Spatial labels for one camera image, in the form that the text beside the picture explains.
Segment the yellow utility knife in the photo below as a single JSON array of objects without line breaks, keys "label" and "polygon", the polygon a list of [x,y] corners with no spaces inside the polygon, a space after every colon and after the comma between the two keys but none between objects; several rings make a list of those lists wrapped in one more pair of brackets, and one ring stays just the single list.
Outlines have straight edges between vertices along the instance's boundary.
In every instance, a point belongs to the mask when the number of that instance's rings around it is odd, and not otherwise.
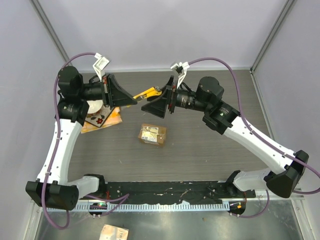
[{"label": "yellow utility knife", "polygon": [[161,94],[162,94],[162,90],[158,86],[153,86],[135,95],[133,98],[139,102],[150,97],[160,96]]}]

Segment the brown cardboard express box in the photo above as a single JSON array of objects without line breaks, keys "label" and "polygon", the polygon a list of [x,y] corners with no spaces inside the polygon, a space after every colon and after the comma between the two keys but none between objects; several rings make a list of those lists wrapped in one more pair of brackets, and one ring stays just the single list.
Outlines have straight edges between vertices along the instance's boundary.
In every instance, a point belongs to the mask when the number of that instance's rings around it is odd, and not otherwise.
[{"label": "brown cardboard express box", "polygon": [[138,139],[145,144],[163,147],[167,138],[167,128],[164,126],[143,123],[141,125]]}]

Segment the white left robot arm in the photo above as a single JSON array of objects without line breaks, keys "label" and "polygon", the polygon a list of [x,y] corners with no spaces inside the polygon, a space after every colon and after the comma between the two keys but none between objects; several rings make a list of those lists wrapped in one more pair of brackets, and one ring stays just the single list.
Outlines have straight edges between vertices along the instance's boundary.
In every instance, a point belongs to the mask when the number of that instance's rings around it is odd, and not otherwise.
[{"label": "white left robot arm", "polygon": [[105,178],[100,174],[86,174],[78,180],[68,181],[70,160],[88,114],[88,102],[101,100],[109,107],[138,102],[111,73],[105,74],[102,81],[84,83],[83,76],[74,66],[66,66],[57,77],[60,99],[52,142],[40,173],[35,181],[26,183],[25,191],[39,207],[71,211],[79,199],[90,194],[100,200],[107,192]]}]

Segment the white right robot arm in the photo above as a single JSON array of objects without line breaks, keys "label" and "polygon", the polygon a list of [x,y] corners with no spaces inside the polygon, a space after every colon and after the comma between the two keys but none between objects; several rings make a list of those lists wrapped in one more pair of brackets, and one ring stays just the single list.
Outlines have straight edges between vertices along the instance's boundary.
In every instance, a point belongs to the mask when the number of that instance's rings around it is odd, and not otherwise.
[{"label": "white right robot arm", "polygon": [[224,88],[211,76],[202,77],[196,91],[189,87],[179,89],[170,77],[158,97],[150,97],[141,110],[164,118],[166,112],[175,108],[203,112],[203,122],[211,130],[228,137],[257,156],[267,168],[256,171],[234,171],[227,179],[226,193],[233,198],[248,190],[269,190],[281,198],[289,198],[304,174],[309,155],[299,150],[294,152],[280,147],[274,140],[250,124],[244,124],[241,114],[222,100]]}]

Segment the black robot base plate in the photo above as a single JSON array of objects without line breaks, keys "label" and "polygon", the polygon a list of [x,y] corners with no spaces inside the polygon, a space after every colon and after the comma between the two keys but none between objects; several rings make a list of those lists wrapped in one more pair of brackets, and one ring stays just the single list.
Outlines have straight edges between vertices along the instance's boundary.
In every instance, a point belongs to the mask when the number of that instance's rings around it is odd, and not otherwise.
[{"label": "black robot base plate", "polygon": [[219,204],[223,199],[253,199],[256,192],[242,192],[230,183],[219,181],[134,181],[108,182],[101,199],[117,199],[129,194],[125,204],[173,205],[186,201],[196,204]]}]

